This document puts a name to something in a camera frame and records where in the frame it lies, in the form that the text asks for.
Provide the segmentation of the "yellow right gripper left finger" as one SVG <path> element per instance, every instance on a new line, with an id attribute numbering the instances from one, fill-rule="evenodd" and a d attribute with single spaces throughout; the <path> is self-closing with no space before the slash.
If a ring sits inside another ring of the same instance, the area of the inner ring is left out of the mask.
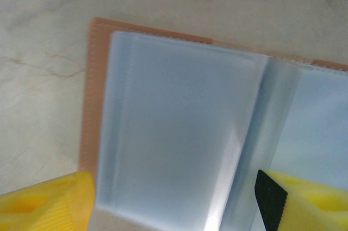
<path id="1" fill-rule="evenodd" d="M 95 200 L 89 171 L 0 195 L 0 231 L 86 231 Z"/>

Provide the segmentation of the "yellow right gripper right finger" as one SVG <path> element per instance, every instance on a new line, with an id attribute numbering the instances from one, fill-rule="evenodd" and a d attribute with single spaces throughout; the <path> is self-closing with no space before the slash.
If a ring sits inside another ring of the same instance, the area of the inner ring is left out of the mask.
<path id="1" fill-rule="evenodd" d="M 259 170 L 254 193 L 266 231 L 348 231 L 348 191 Z"/>

